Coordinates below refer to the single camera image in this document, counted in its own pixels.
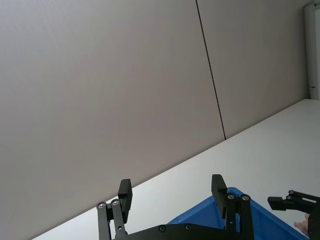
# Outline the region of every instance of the blue plastic container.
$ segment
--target blue plastic container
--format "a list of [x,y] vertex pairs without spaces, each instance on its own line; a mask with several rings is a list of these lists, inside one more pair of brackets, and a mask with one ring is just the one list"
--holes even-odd
[[[236,196],[243,194],[234,187],[229,187],[227,191]],[[255,240],[308,240],[307,237],[253,200],[251,200],[251,213]],[[212,196],[176,217],[168,224],[187,223],[219,229],[223,229],[225,226],[225,220],[221,218]]]

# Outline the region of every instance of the gray wall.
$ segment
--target gray wall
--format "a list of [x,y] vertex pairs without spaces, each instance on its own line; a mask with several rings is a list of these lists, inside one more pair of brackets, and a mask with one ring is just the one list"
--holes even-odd
[[[267,2],[199,1],[228,137],[306,96],[302,2]],[[225,139],[194,0],[0,3],[2,239]]]
[[193,0],[1,3],[0,232],[23,240],[224,140]]
[[227,137],[307,96],[307,2],[198,1]]

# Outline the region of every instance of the white table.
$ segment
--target white table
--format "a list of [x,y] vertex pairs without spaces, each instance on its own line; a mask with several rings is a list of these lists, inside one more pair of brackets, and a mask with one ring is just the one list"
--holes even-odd
[[[211,175],[270,209],[288,190],[320,195],[320,101],[303,100],[133,188],[126,230],[166,224],[211,195]],[[303,213],[273,211],[293,225]],[[95,208],[35,240],[98,240]]]

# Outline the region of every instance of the blue bin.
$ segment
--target blue bin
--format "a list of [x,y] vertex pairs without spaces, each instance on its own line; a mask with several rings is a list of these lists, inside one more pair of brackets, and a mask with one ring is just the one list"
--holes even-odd
[[[236,196],[243,194],[234,187],[229,187],[227,191]],[[253,200],[251,200],[251,212],[255,240],[308,240],[307,237]],[[225,220],[221,218],[221,214],[212,196],[180,216],[177,216],[168,224],[187,223],[219,229],[223,229],[225,226]]]

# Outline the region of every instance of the white tabletop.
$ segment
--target white tabletop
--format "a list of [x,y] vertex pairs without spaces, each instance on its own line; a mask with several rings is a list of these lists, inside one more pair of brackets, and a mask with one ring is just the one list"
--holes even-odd
[[[134,187],[125,227],[130,234],[166,224],[211,195],[212,174],[270,210],[267,198],[291,189],[319,196],[319,171],[320,101],[306,99]],[[272,213],[291,226],[303,220],[294,210]],[[57,239],[98,240],[97,210],[35,238]]]

